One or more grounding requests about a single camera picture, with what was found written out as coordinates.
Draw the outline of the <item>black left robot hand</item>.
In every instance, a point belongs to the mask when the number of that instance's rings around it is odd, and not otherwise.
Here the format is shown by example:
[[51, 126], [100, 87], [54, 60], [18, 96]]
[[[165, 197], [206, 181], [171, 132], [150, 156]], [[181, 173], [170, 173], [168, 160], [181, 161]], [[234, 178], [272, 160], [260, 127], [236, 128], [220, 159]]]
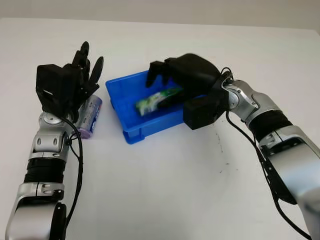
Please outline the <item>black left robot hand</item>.
[[91, 62], [88, 59], [89, 50], [89, 43], [84, 41], [76, 51], [72, 63], [63, 67], [70, 73], [71, 79], [66, 112], [70, 115], [72, 123], [78, 121], [81, 105], [99, 88], [98, 81], [102, 74], [104, 58], [99, 57], [91, 68]]

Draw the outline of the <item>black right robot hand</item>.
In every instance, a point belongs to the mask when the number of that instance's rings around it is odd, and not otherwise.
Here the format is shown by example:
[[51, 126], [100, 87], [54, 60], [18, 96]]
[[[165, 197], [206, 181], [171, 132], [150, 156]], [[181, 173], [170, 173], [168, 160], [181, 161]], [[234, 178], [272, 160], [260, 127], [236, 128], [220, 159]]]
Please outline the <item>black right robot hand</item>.
[[163, 85], [173, 80], [181, 87], [178, 93], [157, 104], [159, 109], [164, 109], [197, 96], [207, 95], [222, 74], [208, 60], [193, 53], [186, 53], [180, 57], [151, 62], [145, 86], [151, 87], [159, 75], [162, 76]]

